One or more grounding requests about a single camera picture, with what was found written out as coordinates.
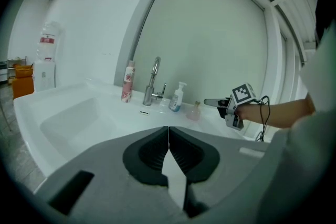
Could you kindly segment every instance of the sink basin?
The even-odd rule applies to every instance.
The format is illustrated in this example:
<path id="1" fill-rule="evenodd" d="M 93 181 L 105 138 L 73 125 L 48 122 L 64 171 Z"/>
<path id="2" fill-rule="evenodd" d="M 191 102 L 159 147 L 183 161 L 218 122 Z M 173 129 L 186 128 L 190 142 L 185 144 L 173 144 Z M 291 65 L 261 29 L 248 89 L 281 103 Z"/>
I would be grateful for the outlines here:
<path id="1" fill-rule="evenodd" d="M 201 118 L 194 122 L 185 116 L 191 105 L 182 104 L 179 112 L 168 108 L 168 99 L 144 106 L 144 94 L 136 91 L 130 103 L 123 103 L 121 91 L 87 80 L 15 99 L 23 139 L 46 177 L 97 143 L 154 127 L 182 126 L 244 139 L 226 126 L 215 108 L 201 107 Z"/>

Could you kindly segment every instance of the tiled floor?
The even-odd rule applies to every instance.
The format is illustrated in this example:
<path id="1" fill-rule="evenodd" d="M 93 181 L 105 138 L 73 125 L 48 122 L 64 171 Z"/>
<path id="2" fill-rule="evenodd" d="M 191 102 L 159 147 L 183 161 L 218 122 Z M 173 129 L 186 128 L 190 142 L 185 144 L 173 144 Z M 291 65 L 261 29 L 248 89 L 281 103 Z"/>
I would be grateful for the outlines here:
<path id="1" fill-rule="evenodd" d="M 10 131 L 0 111 L 0 150 L 3 162 L 14 180 L 34 191 L 45 177 L 22 139 L 15 118 L 12 87 L 6 84 L 0 86 L 0 102 L 11 129 Z"/>

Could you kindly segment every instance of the hand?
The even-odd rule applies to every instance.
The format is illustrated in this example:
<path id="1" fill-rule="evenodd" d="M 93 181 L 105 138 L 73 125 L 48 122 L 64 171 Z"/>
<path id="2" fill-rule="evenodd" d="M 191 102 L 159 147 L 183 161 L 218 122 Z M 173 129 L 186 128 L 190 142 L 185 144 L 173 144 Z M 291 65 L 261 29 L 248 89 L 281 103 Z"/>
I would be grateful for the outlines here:
<path id="1" fill-rule="evenodd" d="M 247 120 L 246 106 L 248 104 L 243 104 L 237 107 L 235 113 L 239 116 L 240 120 Z"/>

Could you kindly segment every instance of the faucet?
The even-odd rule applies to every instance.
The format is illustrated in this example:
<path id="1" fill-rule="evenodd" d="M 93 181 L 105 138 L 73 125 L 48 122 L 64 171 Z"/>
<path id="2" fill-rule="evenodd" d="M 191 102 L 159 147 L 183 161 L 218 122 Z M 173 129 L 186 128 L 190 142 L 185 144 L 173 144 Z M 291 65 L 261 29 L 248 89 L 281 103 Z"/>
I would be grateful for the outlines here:
<path id="1" fill-rule="evenodd" d="M 146 87 L 145 96 L 143 98 L 142 103 L 144 105 L 149 106 L 149 105 L 152 104 L 153 99 L 157 99 L 157 98 L 162 99 L 163 98 L 164 90 L 166 89 L 166 86 L 167 86 L 166 83 L 163 86 L 162 92 L 154 93 L 154 81 L 155 81 L 155 77 L 156 77 L 156 75 L 158 74 L 158 71 L 159 71 L 160 62 L 161 62 L 161 58 L 159 56 L 157 56 L 155 61 L 154 61 L 153 69 L 152 69 L 152 72 L 151 72 L 151 79 L 149 81 L 148 86 Z"/>

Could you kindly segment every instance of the white wall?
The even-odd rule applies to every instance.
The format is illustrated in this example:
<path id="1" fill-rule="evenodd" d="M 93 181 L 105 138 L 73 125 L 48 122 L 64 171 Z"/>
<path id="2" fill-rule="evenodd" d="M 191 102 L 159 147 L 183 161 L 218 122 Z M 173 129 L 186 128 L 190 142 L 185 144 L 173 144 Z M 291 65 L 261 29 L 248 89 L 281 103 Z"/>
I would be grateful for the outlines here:
<path id="1" fill-rule="evenodd" d="M 251 0 L 155 0 L 135 51 L 134 89 L 144 92 L 156 56 L 155 90 L 183 102 L 224 98 L 246 81 L 260 95 L 267 61 L 264 12 Z"/>
<path id="2" fill-rule="evenodd" d="M 34 62 L 48 6 L 48 0 L 23 0 L 10 35 L 9 59 L 27 56 L 28 65 Z"/>
<path id="3" fill-rule="evenodd" d="M 139 3 L 143 6 L 136 13 Z M 139 25 L 130 29 L 130 24 L 142 18 L 148 5 L 141 0 L 53 0 L 46 20 L 59 22 L 64 29 L 56 53 L 56 85 L 87 77 L 113 83 L 121 45 L 131 48 L 133 39 L 125 35 L 135 35 Z"/>
<path id="4" fill-rule="evenodd" d="M 299 72 L 301 69 L 302 69 L 302 66 L 299 66 L 299 69 L 297 70 L 297 72 Z M 295 94 L 295 100 L 305 99 L 307 94 L 308 94 L 308 90 L 306 86 L 303 84 L 301 77 L 299 76 L 298 87 L 297 87 L 296 94 Z"/>
<path id="5" fill-rule="evenodd" d="M 23 0 L 10 0 L 0 18 L 0 61 L 6 61 L 9 40 Z"/>

